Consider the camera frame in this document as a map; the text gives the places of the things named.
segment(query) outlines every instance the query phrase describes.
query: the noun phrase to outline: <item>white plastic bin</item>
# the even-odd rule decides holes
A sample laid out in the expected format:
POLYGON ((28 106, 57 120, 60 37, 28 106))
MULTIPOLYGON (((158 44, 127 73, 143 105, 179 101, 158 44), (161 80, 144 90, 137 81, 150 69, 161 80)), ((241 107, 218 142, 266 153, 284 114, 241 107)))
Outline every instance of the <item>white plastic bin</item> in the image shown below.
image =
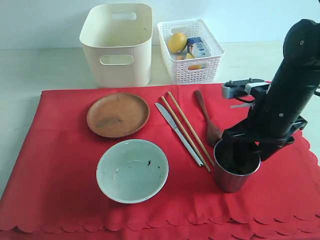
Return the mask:
POLYGON ((139 3, 92 8, 80 33, 99 87, 141 87, 150 81, 152 9, 139 3))
MULTIPOLYGON (((174 84, 199 84, 215 79, 221 58, 225 51, 201 19, 188 19, 158 23, 161 53, 169 76, 174 84), (168 40, 176 32, 184 33, 188 38, 200 37, 208 48, 210 56, 187 60, 176 60, 177 54, 168 50, 168 40), (201 69, 189 70, 189 66, 202 65, 201 69)), ((186 55, 185 49, 179 55, 186 55)))

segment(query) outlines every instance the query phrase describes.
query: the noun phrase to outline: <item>table knife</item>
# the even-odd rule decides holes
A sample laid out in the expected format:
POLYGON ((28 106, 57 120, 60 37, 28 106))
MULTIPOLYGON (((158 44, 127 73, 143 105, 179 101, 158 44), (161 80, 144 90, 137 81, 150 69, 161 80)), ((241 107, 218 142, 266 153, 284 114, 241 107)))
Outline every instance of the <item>table knife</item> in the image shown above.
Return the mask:
POLYGON ((190 146, 188 141, 185 139, 185 137, 182 135, 182 133, 180 132, 178 126, 176 125, 175 120, 172 118, 172 116, 167 111, 167 109, 164 106, 162 106, 160 103, 158 103, 158 102, 155 103, 155 106, 158 108, 159 112, 162 114, 164 119, 168 122, 170 127, 178 135, 178 137, 180 138, 181 142, 183 143, 185 148, 189 151, 189 153, 191 154, 193 159, 196 161, 196 163, 199 165, 199 167, 202 167, 204 164, 202 163, 202 161, 200 160, 200 158, 198 157, 198 155, 196 154, 194 149, 190 146))

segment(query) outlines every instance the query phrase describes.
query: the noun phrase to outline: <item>brown plate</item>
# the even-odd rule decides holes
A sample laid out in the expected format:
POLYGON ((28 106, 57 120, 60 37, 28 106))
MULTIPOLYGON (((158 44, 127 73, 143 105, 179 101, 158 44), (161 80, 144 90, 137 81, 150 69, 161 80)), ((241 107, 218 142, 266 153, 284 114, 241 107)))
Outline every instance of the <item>brown plate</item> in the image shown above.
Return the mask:
POLYGON ((114 93, 97 100, 86 115, 89 128, 107 138, 121 138, 135 133, 148 121, 150 109, 141 97, 114 93))

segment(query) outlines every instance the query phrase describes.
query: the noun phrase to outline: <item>wooden chopstick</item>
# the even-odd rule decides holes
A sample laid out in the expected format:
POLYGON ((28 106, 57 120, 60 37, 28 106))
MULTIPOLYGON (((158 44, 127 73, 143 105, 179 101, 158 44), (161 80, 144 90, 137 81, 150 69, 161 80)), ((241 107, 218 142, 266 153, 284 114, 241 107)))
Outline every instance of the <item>wooden chopstick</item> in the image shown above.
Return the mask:
POLYGON ((169 96, 171 97, 173 103, 175 104, 175 106, 178 108, 183 120, 185 121, 185 123, 187 124, 187 126, 189 127, 190 131, 192 132, 193 136, 195 137, 196 141, 198 142, 198 144, 200 145, 201 149, 203 150, 204 154, 206 155, 206 157, 209 159, 210 163, 214 165, 214 162, 212 161, 207 149, 205 148, 204 144, 202 143, 202 141, 200 140, 200 138, 198 137, 196 131, 194 130, 194 128, 191 126, 189 120, 187 119, 186 115, 184 114, 184 112, 182 111, 181 107, 179 106, 179 104, 177 103, 175 97, 171 94, 171 92, 168 91, 169 96))
POLYGON ((179 128, 182 130, 184 136, 186 137, 186 139, 188 140, 188 142, 190 143, 190 145, 192 146, 193 150, 195 151, 195 153, 199 156, 199 158, 201 159, 201 161, 203 162, 203 165, 205 166, 205 168, 208 170, 208 172, 211 172, 210 167, 208 166, 206 160, 202 157, 201 153, 199 152, 198 148, 196 147, 194 141, 192 141, 191 137, 189 136, 189 134, 187 133, 186 129, 184 128, 184 126, 181 124, 181 122, 179 121, 179 119, 177 118, 175 112, 172 110, 172 108, 170 107, 169 103, 167 102, 167 100, 165 99, 164 96, 161 96, 162 101, 164 102, 164 104, 166 105, 166 107, 168 108, 170 114, 172 115, 173 119, 175 120, 175 122, 178 124, 179 128))

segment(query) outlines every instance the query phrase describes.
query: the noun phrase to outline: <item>white table surface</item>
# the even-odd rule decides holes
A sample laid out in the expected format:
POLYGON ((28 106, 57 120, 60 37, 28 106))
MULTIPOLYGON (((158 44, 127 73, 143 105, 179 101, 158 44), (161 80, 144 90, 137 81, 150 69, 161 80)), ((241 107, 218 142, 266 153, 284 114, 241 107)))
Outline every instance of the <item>white table surface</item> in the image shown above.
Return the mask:
MULTIPOLYGON (((282 42, 222 43, 225 55, 215 83, 247 78, 272 80, 282 61, 282 42)), ((152 47, 150 86, 171 84, 160 47, 152 47)), ((81 48, 0 51, 0 196, 35 115, 41 91, 93 89, 96 85, 81 48)), ((302 116, 303 135, 320 156, 320 97, 313 96, 302 116)))

